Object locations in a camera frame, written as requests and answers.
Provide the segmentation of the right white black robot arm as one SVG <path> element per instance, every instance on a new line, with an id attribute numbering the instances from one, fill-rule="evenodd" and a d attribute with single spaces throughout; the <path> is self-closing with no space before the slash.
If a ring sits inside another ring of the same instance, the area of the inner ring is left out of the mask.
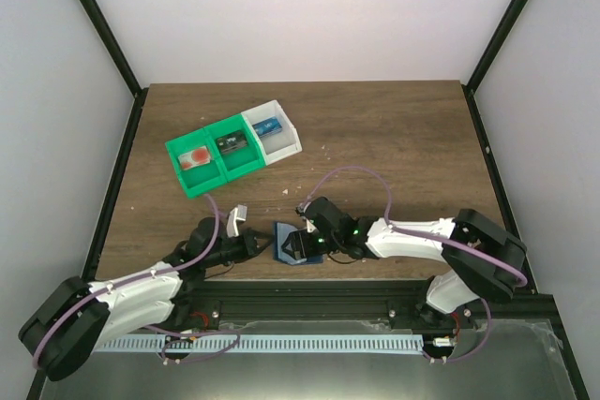
<path id="1" fill-rule="evenodd" d="M 415 258 L 444 262 L 445 274 L 431 277 L 413 314 L 436 328 L 461 306 L 483 300 L 506 304 L 527 285 L 526 246 L 473 209 L 426 222 L 398 222 L 388 216 L 353 217 L 326 197 L 297 208 L 305 225 L 277 222 L 275 253 L 298 265 L 341 253 L 351 260 Z"/>

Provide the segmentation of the blue leather card holder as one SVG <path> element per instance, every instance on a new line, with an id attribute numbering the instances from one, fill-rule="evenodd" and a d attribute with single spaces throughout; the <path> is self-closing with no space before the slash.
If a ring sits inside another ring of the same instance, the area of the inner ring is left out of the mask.
<path id="1" fill-rule="evenodd" d="M 283 245 L 293 231 L 297 231 L 297 227 L 292 224 L 283 222 L 274 223 L 275 241 L 273 243 L 273 259 L 277 262 L 290 266 L 314 265 L 323 263 L 323 256 L 315 256 L 296 260 L 283 251 Z"/>

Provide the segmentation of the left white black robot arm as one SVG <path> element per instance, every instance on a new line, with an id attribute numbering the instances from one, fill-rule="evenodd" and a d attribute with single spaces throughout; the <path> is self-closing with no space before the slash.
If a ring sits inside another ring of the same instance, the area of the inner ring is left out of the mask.
<path id="1" fill-rule="evenodd" d="M 153 266 L 105 282 L 63 281 L 21 327 L 18 337 L 51 381 L 69 377 L 105 343 L 147 326 L 168 332 L 208 328 L 191 301 L 208 269 L 258 257 L 271 233 L 245 228 L 236 236 L 213 217 Z"/>

